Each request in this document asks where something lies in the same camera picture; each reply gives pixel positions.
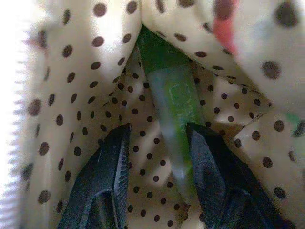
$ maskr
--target cream fabric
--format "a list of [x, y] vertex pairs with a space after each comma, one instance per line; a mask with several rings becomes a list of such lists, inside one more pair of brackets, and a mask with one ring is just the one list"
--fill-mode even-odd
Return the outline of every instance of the cream fabric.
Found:
[[[218, 20], [214, 4], [222, 2], [62, 1], [62, 19], [46, 31], [46, 47], [41, 39], [41, 49], [29, 46], [44, 54], [46, 73], [31, 83], [27, 109], [25, 228], [56, 228], [76, 176], [98, 142], [127, 122], [132, 135], [126, 228], [179, 228], [185, 219], [181, 228], [203, 228], [198, 206], [185, 215], [171, 175], [150, 88], [133, 49], [141, 23], [193, 60], [206, 125], [249, 165], [283, 218], [305, 227], [304, 148], [294, 149], [296, 127], [286, 124], [283, 113], [304, 118], [303, 3], [290, 3], [297, 24], [287, 27], [276, 22], [281, 1], [234, 2], [233, 45], [227, 47], [233, 57], [211, 32]], [[276, 79], [264, 76], [260, 61], [270, 60], [281, 63]], [[281, 132], [275, 130], [279, 120], [285, 125]], [[259, 135], [253, 137], [254, 131]], [[294, 161], [290, 151], [295, 151]]]

